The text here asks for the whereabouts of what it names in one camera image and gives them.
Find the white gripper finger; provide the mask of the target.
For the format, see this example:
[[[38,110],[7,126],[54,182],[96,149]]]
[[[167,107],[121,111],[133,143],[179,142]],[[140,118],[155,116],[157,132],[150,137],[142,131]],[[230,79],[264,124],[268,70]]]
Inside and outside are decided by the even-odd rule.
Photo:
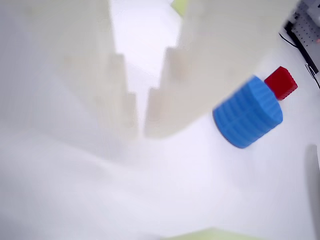
[[[190,0],[159,87],[149,92],[144,134],[166,138],[230,96],[276,44],[295,0]]]
[[[3,0],[0,5],[96,118],[103,156],[120,156],[137,136],[138,121],[125,58],[116,52],[109,1]]]

